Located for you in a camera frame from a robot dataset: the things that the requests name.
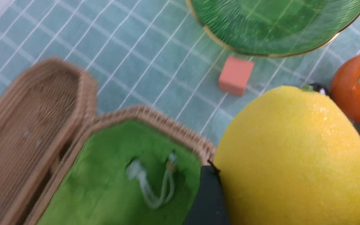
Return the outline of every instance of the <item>white string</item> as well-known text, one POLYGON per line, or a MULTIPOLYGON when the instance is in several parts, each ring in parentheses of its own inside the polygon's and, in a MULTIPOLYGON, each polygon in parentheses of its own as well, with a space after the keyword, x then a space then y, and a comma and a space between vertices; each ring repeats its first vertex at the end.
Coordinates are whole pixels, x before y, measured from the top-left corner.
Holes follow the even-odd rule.
POLYGON ((160 191, 159 198, 152 191, 151 186, 147 180, 147 172, 142 167, 139 160, 134 160, 126 168, 126 173, 129 179, 137 178, 140 184, 140 189, 144 201, 150 208, 157 209, 162 205, 168 203, 173 198, 175 184, 173 179, 173 172, 170 169, 167 168, 163 176, 162 188, 160 191))

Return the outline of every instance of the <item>fruit stem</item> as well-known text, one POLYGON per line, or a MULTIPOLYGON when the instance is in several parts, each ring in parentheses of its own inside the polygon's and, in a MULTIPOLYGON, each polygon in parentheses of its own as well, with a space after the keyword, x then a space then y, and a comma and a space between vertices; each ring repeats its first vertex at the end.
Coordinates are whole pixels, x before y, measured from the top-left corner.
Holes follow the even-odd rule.
POLYGON ((311 92, 314 92, 314 89, 313 89, 313 86, 312 85, 304 85, 301 87, 301 89, 303 91, 311 91, 311 92))

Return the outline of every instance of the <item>green glass plate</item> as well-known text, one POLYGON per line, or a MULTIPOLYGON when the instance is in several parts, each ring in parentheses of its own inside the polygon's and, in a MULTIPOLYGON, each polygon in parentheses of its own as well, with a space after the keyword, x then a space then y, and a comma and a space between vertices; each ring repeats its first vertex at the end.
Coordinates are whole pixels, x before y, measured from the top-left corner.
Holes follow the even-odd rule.
POLYGON ((212 38, 241 54, 287 57, 324 46, 360 15, 360 0, 186 0, 212 38))

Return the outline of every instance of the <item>black object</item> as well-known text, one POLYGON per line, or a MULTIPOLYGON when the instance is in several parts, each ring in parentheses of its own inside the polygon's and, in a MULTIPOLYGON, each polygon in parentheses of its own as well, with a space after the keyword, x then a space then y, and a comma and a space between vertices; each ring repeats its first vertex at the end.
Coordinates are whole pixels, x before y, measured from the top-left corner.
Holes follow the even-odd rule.
POLYGON ((220 185, 220 171, 211 161, 209 164, 201 168, 200 187, 183 225, 231 225, 220 185))
POLYGON ((310 86, 312 86, 313 91, 319 92, 321 94, 327 95, 331 98, 331 94, 330 91, 324 86, 321 85, 319 83, 313 83, 313 84, 309 84, 310 86))

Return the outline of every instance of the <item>wicker basket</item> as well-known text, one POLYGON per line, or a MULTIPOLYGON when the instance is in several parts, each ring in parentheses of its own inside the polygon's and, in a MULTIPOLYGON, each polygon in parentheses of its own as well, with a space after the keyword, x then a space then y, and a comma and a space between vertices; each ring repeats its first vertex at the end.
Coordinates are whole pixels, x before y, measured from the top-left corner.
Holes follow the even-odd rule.
POLYGON ((73 145, 64 157, 64 162, 60 164, 57 173, 55 173, 47 184, 36 206, 27 218, 25 222, 26 225, 37 224, 88 138, 100 129, 130 119, 142 121, 183 144, 198 156, 203 165, 207 165, 207 160, 212 160, 214 157, 216 149, 210 141, 151 108, 134 106, 96 117, 90 124, 82 129, 74 140, 73 145))
POLYGON ((0 223, 14 225, 32 207, 48 170, 95 111, 96 82, 58 59, 34 65, 10 85, 0 98, 0 223))

